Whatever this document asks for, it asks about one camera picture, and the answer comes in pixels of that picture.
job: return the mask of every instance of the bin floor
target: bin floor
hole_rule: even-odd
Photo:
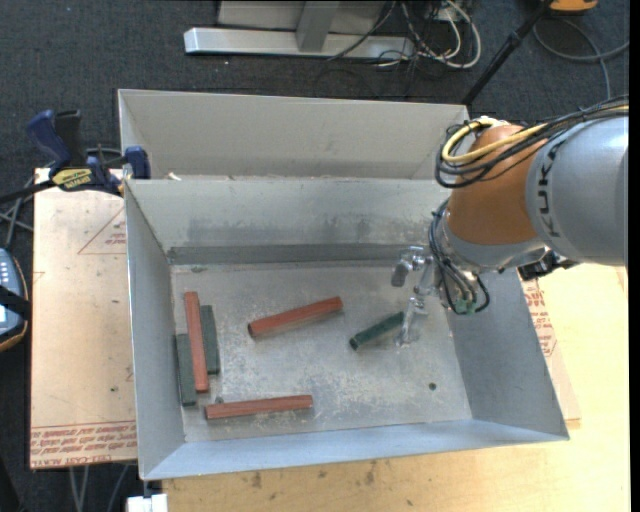
[[[397,347],[392,335],[355,352],[354,334],[403,311],[419,275],[403,288],[388,266],[335,264],[173,266],[178,333],[186,332],[183,294],[196,291],[215,314],[222,370],[211,390],[182,411],[187,442],[262,437],[383,425],[470,419],[462,375],[437,298],[417,317],[416,341]],[[249,322],[340,296],[341,313],[254,340]],[[310,410],[221,420],[204,417],[225,402],[311,394]]]

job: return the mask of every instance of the black device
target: black device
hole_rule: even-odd
[[[22,272],[13,256],[0,249],[0,351],[15,345],[26,331],[29,302]]]

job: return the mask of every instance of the wooden board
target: wooden board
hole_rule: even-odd
[[[124,204],[34,198],[32,469],[137,457]]]
[[[205,407],[205,417],[208,420],[216,420],[254,414],[295,411],[298,409],[309,409],[311,407],[313,407],[313,398],[311,395],[282,396],[242,402],[209,404]]]
[[[191,359],[193,361],[193,378],[196,391],[198,393],[206,393],[209,391],[209,374],[207,372],[207,360],[202,338],[200,300],[196,292],[186,292],[184,294],[184,307],[187,315],[189,340],[191,341]]]
[[[248,326],[249,334],[254,338],[258,338],[296,329],[342,311],[342,307],[340,297],[314,302],[313,304],[254,320]]]

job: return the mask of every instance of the blue clamp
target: blue clamp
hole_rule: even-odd
[[[40,151],[53,159],[49,166],[49,180],[67,192],[96,190],[121,196],[122,180],[111,173],[101,158],[86,156],[82,149],[80,120],[79,111],[56,115],[52,110],[45,110],[27,125],[29,138]],[[128,164],[127,177],[151,177],[147,153],[140,146],[127,148],[117,161]]]

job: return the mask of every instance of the white cable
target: white cable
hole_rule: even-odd
[[[409,17],[409,11],[407,10],[407,6],[405,2],[402,2],[401,7],[402,7],[402,12],[404,14],[404,17],[407,21],[407,26],[409,27],[409,30],[411,30],[414,38],[416,39],[416,41],[418,42],[418,44],[422,47],[422,49],[424,51],[418,51],[416,52],[417,55],[419,55],[420,57],[425,57],[425,58],[429,58],[429,59],[433,59],[436,60],[438,62],[441,62],[442,64],[444,64],[447,67],[453,68],[453,69],[468,69],[472,66],[474,66],[475,64],[478,63],[478,61],[480,60],[480,57],[482,55],[482,40],[480,38],[480,33],[478,32],[478,29],[476,28],[475,24],[472,23],[471,18],[469,17],[469,15],[464,12],[458,5],[456,5],[455,2],[451,1],[451,0],[447,0],[447,5],[449,5],[450,7],[452,7],[453,9],[455,9],[458,14],[471,26],[471,31],[473,33],[473,37],[475,40],[475,56],[473,57],[473,59],[469,62],[464,62],[464,63],[456,63],[456,62],[451,62],[450,59],[452,57],[454,57],[455,55],[457,55],[460,51],[460,47],[461,47],[461,36],[460,36],[460,32],[458,31],[455,22],[453,21],[453,19],[451,19],[451,16],[449,15],[449,13],[447,12],[447,15],[449,17],[449,20],[451,21],[451,25],[452,27],[454,27],[455,33],[456,33],[456,39],[458,41],[458,47],[456,48],[456,50],[454,50],[452,53],[447,54],[446,52],[438,55],[437,53],[435,53],[431,48],[429,48],[429,46],[427,46],[427,44],[422,40],[422,38],[420,37],[420,35],[416,32],[413,23],[411,23],[411,19]]]

